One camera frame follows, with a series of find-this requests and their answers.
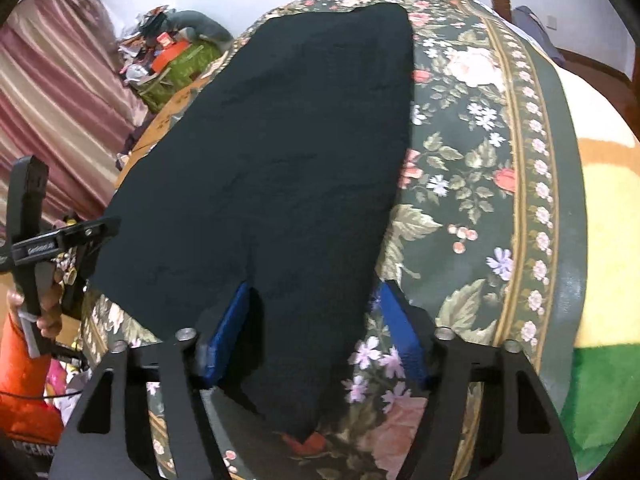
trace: floral tablecloth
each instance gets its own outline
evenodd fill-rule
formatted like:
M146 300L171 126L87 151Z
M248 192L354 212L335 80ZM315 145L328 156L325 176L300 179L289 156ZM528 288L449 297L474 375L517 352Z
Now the floral tablecloth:
M541 52L473 0L297 0L261 17L207 77L269 19L378 2L403 6L414 26L415 102L412 148L377 273L466 340L519 340L560 412L576 383L572 355L585 304L584 161L567 82ZM427 395L405 377L377 302L373 292L344 382L344 415L324 420L304 445L270 435L246 414L229 418L237 408L221 392L206 393L234 476L395 479ZM94 364L114 340L156 341L99 291L86 297L82 334ZM161 389L150 383L148 392L159 467L174 478ZM471 385L456 478L469 467L480 397ZM564 421L573 438L575 416Z

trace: human hand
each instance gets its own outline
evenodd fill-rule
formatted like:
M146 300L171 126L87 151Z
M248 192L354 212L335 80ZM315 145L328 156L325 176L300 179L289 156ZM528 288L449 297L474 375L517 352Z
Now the human hand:
M51 288L40 298L41 316L38 318L36 325L40 329L43 337L55 339L62 330L62 309L60 308L60 297L62 296L62 286L55 282ZM24 296L11 289L6 294L6 302L9 310L9 316L14 326L22 330L18 310L24 303Z

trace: clutter pile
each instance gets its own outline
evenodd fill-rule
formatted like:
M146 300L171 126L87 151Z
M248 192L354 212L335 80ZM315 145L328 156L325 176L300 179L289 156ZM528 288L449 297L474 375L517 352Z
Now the clutter pile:
M124 60L120 78L157 114L232 41L226 28L201 12L156 7L139 16L118 40Z

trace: metal bolt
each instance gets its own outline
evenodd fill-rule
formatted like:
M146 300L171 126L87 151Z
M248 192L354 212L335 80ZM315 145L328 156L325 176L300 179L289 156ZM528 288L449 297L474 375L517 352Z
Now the metal bolt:
M175 338L178 341L191 341L192 339L195 339L197 335L198 333L194 328L181 328L175 333Z
M127 349L127 342L122 339L116 341L111 347L111 353L113 354L121 354Z
M504 349L510 354L518 354L522 351L522 346L520 345L520 343L513 339L507 339L507 341L504 342L503 346Z
M455 338L455 336L456 333L453 332L453 330L448 326L439 326L436 329L436 338L440 339L441 341L451 341L453 338Z

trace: orange clothing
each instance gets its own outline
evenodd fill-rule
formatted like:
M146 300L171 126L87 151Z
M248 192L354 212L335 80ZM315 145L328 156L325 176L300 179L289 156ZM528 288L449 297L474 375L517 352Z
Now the orange clothing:
M41 397L50 356L31 359L21 330L10 317L4 322L0 342L0 429L9 438L56 446L64 428L60 412L44 400L16 399L2 392Z

